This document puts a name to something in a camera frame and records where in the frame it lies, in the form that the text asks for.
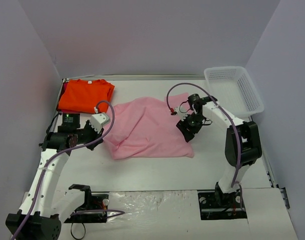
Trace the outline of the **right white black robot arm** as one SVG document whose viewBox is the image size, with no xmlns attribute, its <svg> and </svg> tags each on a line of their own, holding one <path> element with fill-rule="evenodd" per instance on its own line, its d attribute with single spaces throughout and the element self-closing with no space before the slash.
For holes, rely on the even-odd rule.
<svg viewBox="0 0 305 240">
<path fill-rule="evenodd" d="M 186 101 L 188 110 L 177 106 L 173 115 L 180 120 L 176 127 L 188 143 L 201 130 L 211 124 L 225 132 L 224 155 L 227 161 L 222 178 L 216 183 L 220 190 L 214 194 L 215 203 L 221 207 L 232 201 L 246 171 L 262 156 L 262 146 L 258 125 L 254 121 L 244 121 L 223 108 L 214 97 L 199 97 L 193 94 Z"/>
</svg>

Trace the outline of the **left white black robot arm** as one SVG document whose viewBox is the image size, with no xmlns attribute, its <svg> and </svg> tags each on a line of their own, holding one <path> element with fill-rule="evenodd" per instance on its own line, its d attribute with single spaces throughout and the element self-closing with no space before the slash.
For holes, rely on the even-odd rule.
<svg viewBox="0 0 305 240">
<path fill-rule="evenodd" d="M 39 165 L 25 200 L 17 213 L 8 214 L 5 225 L 13 240 L 57 240 L 62 224 L 77 208 L 92 206 L 93 196 L 87 185 L 74 184 L 64 196 L 53 202 L 60 175 L 73 150 L 94 148 L 103 142 L 115 116 L 104 112 L 91 115 L 80 125 L 80 114 L 64 113 L 56 132 L 48 132 L 41 143 Z"/>
</svg>

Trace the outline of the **pink t shirt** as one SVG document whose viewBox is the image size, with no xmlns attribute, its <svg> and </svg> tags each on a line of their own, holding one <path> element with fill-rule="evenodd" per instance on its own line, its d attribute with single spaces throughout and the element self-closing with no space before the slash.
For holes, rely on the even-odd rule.
<svg viewBox="0 0 305 240">
<path fill-rule="evenodd" d="M 165 101 L 140 97 L 115 105 L 107 114 L 115 121 L 103 142 L 113 160 L 195 155 L 176 127 L 180 118 L 171 115 Z"/>
</svg>

